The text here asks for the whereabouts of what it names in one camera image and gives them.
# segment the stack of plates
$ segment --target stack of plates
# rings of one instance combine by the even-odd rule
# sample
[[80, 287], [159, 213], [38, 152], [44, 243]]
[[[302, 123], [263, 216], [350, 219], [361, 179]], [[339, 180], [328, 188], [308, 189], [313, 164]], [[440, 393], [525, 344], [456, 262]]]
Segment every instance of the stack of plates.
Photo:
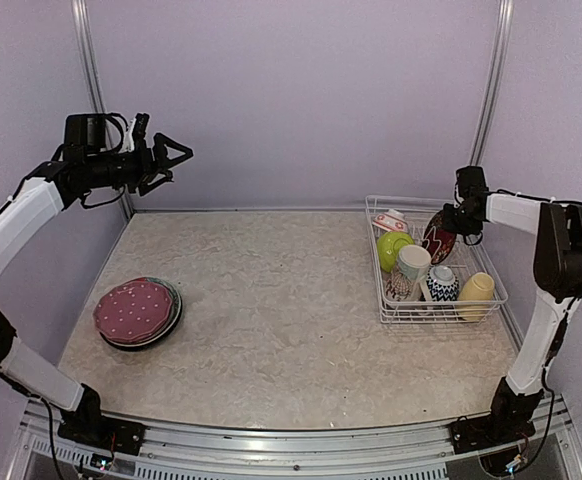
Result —
[[100, 336], [120, 350], [141, 350], [165, 338], [182, 316], [182, 298], [170, 283], [131, 280], [107, 292], [93, 312]]

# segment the metal frame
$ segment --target metal frame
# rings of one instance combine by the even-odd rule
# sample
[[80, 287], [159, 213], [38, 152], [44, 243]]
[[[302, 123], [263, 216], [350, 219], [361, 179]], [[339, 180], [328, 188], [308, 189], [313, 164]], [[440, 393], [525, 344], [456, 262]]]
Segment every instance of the metal frame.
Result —
[[500, 11], [498, 15], [498, 26], [495, 34], [495, 43], [491, 56], [491, 67], [489, 69], [489, 79], [482, 102], [482, 111], [478, 122], [478, 130], [473, 142], [473, 150], [469, 165], [480, 165], [486, 145], [495, 105], [500, 89], [500, 81], [504, 70], [504, 61], [509, 45], [509, 35], [511, 32], [511, 20], [513, 17], [513, 0], [500, 0]]
[[[534, 414], [537, 433], [544, 434], [549, 400]], [[476, 457], [482, 452], [455, 455], [447, 425], [450, 420], [399, 427], [350, 430], [268, 431], [203, 427], [128, 415], [113, 417], [147, 425], [138, 457], [116, 454], [112, 478], [186, 479], [417, 478], [416, 472], [442, 472], [446, 463]], [[54, 415], [55, 429], [59, 415]], [[44, 406], [29, 402], [15, 442], [13, 461], [6, 479], [24, 478], [32, 453], [49, 457], [48, 418]], [[561, 445], [560, 453], [569, 479], [582, 480], [582, 450], [567, 407], [556, 398], [550, 434]], [[58, 459], [78, 465], [80, 458], [106, 452], [55, 438]]]
[[[82, 69], [84, 71], [87, 92], [89, 93], [89, 98], [91, 100], [91, 107], [96, 113], [105, 113], [106, 108], [102, 98], [102, 89], [100, 88], [100, 79], [98, 77], [98, 69], [95, 61], [95, 51], [93, 49], [93, 41], [91, 40], [89, 13], [87, 11], [86, 1], [71, 0], [71, 7], [78, 40], [78, 49], [80, 50], [80, 60], [82, 61]], [[107, 136], [109, 143], [112, 143], [111, 134], [108, 130]], [[125, 192], [118, 202], [118, 205], [120, 205], [122, 214], [128, 223], [135, 213], [131, 196]]]

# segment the purple wall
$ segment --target purple wall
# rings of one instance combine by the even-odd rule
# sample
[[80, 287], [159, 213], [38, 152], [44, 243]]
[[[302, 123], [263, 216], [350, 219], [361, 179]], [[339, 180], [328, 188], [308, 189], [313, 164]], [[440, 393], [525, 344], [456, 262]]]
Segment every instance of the purple wall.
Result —
[[467, 163], [497, 1], [89, 2], [107, 105], [193, 147], [138, 208], [438, 198]]
[[[0, 206], [89, 111], [68, 1], [0, 0]], [[30, 346], [57, 361], [123, 227], [117, 206], [74, 206], [41, 230], [0, 279], [0, 307]], [[0, 469], [24, 400], [0, 381]]]
[[[582, 200], [582, 0], [516, 2], [484, 166], [492, 188]], [[486, 241], [526, 329], [534, 241], [502, 228]], [[582, 305], [549, 383], [564, 392], [582, 438]]]

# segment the white wire rack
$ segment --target white wire rack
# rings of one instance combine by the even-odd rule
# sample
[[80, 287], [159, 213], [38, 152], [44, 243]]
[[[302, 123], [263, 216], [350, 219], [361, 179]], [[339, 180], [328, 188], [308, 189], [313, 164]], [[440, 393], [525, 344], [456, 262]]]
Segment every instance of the white wire rack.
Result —
[[485, 302], [455, 301], [455, 302], [425, 302], [425, 301], [394, 301], [385, 295], [385, 285], [389, 275], [380, 268], [377, 239], [384, 232], [373, 225], [376, 215], [394, 208], [405, 214], [409, 224], [409, 234], [417, 245], [422, 243], [424, 230], [431, 217], [442, 209], [444, 200], [382, 197], [370, 195], [366, 198], [367, 229], [371, 252], [373, 254], [373, 271], [375, 275], [378, 304], [380, 306], [380, 321], [388, 324], [441, 324], [470, 323], [483, 321], [507, 301], [507, 292], [487, 256], [482, 245], [469, 247], [462, 238], [458, 238], [451, 254], [442, 262], [450, 267], [460, 281], [460, 288], [467, 280], [478, 272], [485, 272], [493, 277], [495, 292], [493, 300]]

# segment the marble countertop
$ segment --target marble countertop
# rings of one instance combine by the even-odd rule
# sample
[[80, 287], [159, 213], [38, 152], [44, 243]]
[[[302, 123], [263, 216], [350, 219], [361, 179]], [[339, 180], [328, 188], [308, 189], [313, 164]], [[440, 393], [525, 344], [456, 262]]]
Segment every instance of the marble countertop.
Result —
[[[105, 410], [225, 427], [397, 425], [488, 410], [515, 358], [499, 314], [479, 325], [379, 321], [365, 216], [137, 214], [97, 281], [60, 368]], [[138, 276], [185, 315], [141, 352], [105, 344], [97, 300]]]

